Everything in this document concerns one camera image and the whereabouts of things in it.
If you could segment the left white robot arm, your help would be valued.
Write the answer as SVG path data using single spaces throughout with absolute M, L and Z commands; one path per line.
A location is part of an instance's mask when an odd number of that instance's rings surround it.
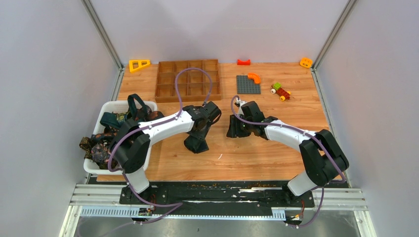
M 127 120 L 111 142 L 110 159 L 121 166 L 126 180 L 133 188 L 132 197 L 139 204 L 151 199 L 145 165 L 149 149 L 157 142 L 180 133 L 187 133 L 185 147 L 195 154 L 209 149 L 206 136 L 210 127 L 218 122 L 220 108 L 213 102 L 203 106 L 186 106 L 178 113 L 147 122 Z

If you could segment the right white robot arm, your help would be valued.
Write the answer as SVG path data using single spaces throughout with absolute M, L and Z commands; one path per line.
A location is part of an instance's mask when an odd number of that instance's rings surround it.
M 232 115 L 227 137 L 242 138 L 253 134 L 284 144 L 301 154 L 304 171 L 285 185 L 282 199 L 286 205 L 295 206 L 301 201 L 302 194 L 327 185 L 337 176 L 346 181 L 343 172 L 349 167 L 349 161 L 329 130 L 303 130 L 276 117 L 265 117 L 255 101 L 242 101 L 239 96 L 232 98 L 230 106 Z

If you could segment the dark green leaf tie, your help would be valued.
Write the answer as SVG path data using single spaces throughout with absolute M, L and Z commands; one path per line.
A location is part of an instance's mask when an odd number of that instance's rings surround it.
M 184 140 L 184 146 L 189 151 L 191 151 L 195 154 L 199 154 L 199 153 L 206 152 L 206 151 L 209 150 L 209 147 L 207 145 L 207 142 L 206 142 L 205 138 L 195 137 L 195 136 L 192 136 L 192 135 L 189 135 Z

